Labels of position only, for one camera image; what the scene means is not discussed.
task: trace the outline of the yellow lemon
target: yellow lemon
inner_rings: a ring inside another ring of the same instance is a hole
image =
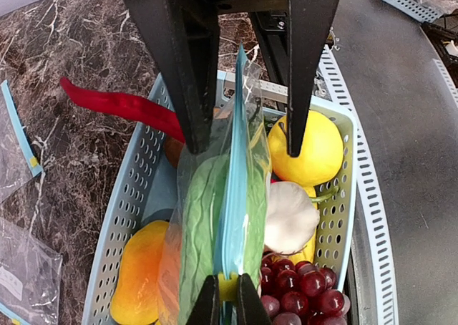
[[[272,127],[268,136],[273,172],[281,179],[311,187],[328,182],[339,171],[344,158],[344,143],[337,126],[329,118],[313,110],[308,112],[301,154],[288,155],[286,116]]]

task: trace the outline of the yellow fruit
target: yellow fruit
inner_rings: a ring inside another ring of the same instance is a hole
[[[316,197],[316,191],[314,187],[304,187],[307,195],[310,198]],[[318,209],[318,205],[316,203],[313,204],[315,208]],[[315,257],[315,246],[316,246],[316,230],[313,234],[313,237],[307,242],[301,252],[297,253],[296,255],[292,255],[288,257],[294,264],[297,264],[300,261],[309,261],[313,263],[313,258]]]
[[[157,321],[157,275],[168,223],[154,221],[136,232],[122,255],[110,313],[121,325]]]
[[[272,127],[268,136],[273,172],[281,179],[311,187],[331,180],[344,158],[344,143],[337,126],[326,116],[311,110],[308,112],[306,131],[301,154],[297,158],[288,155],[286,116]]]

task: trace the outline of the perforated metal strip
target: perforated metal strip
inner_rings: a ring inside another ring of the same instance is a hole
[[[399,315],[393,253],[374,162],[337,61],[327,47],[321,55],[319,69],[326,81],[331,99],[352,111],[358,123],[356,149],[358,150],[359,173],[357,181],[371,246],[371,258],[376,284],[377,319],[379,325],[397,325],[399,324]]]
[[[436,75],[438,78],[441,78],[443,83],[442,83],[442,91],[445,94],[450,94],[453,102],[455,105],[458,107],[458,91],[457,87],[455,87],[455,84],[453,83],[452,78],[450,77],[449,72],[444,66],[444,63],[442,60],[439,59],[433,59],[432,64],[436,67]]]

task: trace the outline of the ziplock bag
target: ziplock bag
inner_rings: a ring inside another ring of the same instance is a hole
[[[248,273],[259,286],[271,175],[259,76],[241,47],[235,96],[213,120],[210,147],[200,155],[184,149],[180,157],[179,202],[158,278],[162,325],[186,323],[209,275],[229,280]],[[231,306],[225,305],[224,321]]]
[[[62,256],[0,218],[0,311],[20,324],[59,318]]]
[[[0,203],[38,175],[42,168],[31,152],[5,81],[0,84]]]

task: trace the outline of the green stem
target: green stem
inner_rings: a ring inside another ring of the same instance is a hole
[[[335,186],[332,189],[330,189],[326,194],[319,195],[316,198],[310,198],[310,200],[312,201],[312,203],[320,203],[320,202],[329,200],[335,194],[337,194],[339,190],[340,188],[338,186]]]

